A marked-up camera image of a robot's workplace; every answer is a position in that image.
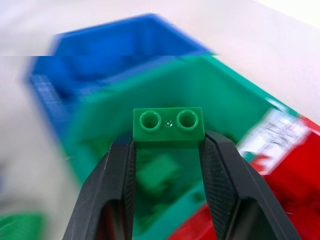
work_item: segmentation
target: lego stud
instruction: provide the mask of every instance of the lego stud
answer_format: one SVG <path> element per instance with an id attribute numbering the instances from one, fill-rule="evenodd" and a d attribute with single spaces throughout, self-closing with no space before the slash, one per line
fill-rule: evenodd
<path id="1" fill-rule="evenodd" d="M 143 130 L 152 133 L 160 128 L 161 117 L 156 111 L 149 110 L 141 114 L 139 122 Z"/>
<path id="2" fill-rule="evenodd" d="M 199 118 L 194 111 L 182 110 L 176 117 L 176 123 L 181 130 L 192 131 L 197 127 Z"/>

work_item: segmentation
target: green lego piece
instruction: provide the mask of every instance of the green lego piece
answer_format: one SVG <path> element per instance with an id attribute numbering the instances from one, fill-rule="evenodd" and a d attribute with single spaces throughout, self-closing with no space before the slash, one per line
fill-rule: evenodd
<path id="1" fill-rule="evenodd" d="M 46 216 L 41 212 L 19 212 L 0 216 L 1 240 L 44 239 Z"/>
<path id="2" fill-rule="evenodd" d="M 136 173 L 144 193 L 151 198 L 161 197 L 179 177 L 180 167 L 168 154 L 160 154 Z"/>
<path id="3" fill-rule="evenodd" d="M 201 107 L 136 108 L 133 139 L 137 148 L 192 148 L 205 139 Z"/>

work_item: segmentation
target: lego piece in bin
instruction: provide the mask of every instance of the lego piece in bin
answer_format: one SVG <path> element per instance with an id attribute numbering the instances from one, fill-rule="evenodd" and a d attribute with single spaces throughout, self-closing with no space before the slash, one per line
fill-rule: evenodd
<path id="1" fill-rule="evenodd" d="M 161 197 L 179 177 L 180 167 L 168 154 L 160 154 L 136 173 L 139 186 L 151 198 Z"/>

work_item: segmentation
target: plastic storage bin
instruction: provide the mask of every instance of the plastic storage bin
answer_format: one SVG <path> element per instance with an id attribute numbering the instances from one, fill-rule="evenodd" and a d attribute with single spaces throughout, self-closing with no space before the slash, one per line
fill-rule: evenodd
<path id="1" fill-rule="evenodd" d="M 82 183 L 115 137 L 132 131 L 135 108 L 201 107 L 204 127 L 237 143 L 274 107 L 271 102 L 280 104 L 212 56 L 179 57 L 86 98 L 64 147 Z M 141 152 L 137 169 L 159 155 Z M 172 192 L 154 201 L 137 189 L 135 239 L 167 238 L 205 203 L 198 149 L 175 150 L 171 160 L 182 173 Z"/>
<path id="2" fill-rule="evenodd" d="M 17 212 L 0 215 L 2 240 L 42 240 L 46 217 L 40 212 Z"/>
<path id="3" fill-rule="evenodd" d="M 62 138 L 81 96 L 175 56 L 212 53 L 159 16 L 145 14 L 60 34 L 50 54 L 35 59 L 28 80 Z"/>
<path id="4" fill-rule="evenodd" d="M 320 238 L 320 135 L 310 131 L 302 143 L 264 178 L 302 239 L 317 240 Z"/>
<path id="5" fill-rule="evenodd" d="M 208 205 L 201 207 L 167 240 L 217 240 Z"/>

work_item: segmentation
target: textured gripper pad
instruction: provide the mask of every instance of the textured gripper pad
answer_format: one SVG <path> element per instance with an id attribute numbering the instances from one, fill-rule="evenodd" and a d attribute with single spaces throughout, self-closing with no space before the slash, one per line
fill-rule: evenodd
<path id="1" fill-rule="evenodd" d="M 132 141 L 128 148 L 127 164 L 125 168 L 123 192 L 124 199 L 124 215 L 126 216 L 125 224 L 127 229 L 128 239 L 132 239 L 134 225 L 134 209 L 135 209 L 135 194 L 136 194 L 136 145 Z"/>
<path id="2" fill-rule="evenodd" d="M 207 138 L 200 145 L 199 157 L 205 197 L 215 234 L 218 240 L 223 240 L 237 204 L 236 191 L 216 145 Z"/>

